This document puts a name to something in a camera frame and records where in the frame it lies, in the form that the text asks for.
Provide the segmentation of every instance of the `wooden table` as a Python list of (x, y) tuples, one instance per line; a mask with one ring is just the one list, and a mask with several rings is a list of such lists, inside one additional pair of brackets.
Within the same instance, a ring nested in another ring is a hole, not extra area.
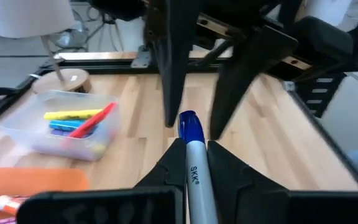
[[(193, 52), (194, 57), (204, 55)], [(134, 58), (135, 53), (61, 54), (66, 59)], [(208, 133), (216, 74), (189, 74), (180, 111), (195, 110)], [(158, 75), (92, 75), (91, 93), (120, 99), (122, 128), (98, 162), (26, 154), (0, 130), (0, 166), (78, 168), (92, 189), (134, 186), (178, 137), (163, 123)], [(0, 121), (25, 103), (27, 92)], [(244, 97), (219, 141), (238, 158), (289, 189), (358, 190), (358, 184), (314, 129), (281, 83), (260, 76)]]

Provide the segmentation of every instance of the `plastic container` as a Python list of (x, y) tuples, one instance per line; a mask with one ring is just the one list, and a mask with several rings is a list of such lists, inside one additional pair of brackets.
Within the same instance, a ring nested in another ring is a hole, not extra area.
[[(49, 121), (44, 119), (46, 112), (103, 109), (111, 102), (116, 102), (115, 107), (87, 138), (52, 135)], [(1, 127), (15, 142), (36, 152), (96, 161), (117, 134), (119, 121), (119, 104), (113, 96), (46, 91), (33, 96), (2, 121)]]

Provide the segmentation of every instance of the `lamp shade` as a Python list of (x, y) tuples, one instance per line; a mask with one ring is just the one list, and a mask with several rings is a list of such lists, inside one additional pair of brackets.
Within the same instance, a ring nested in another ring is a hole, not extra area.
[(74, 25), (69, 0), (0, 0), (0, 36), (33, 37)]

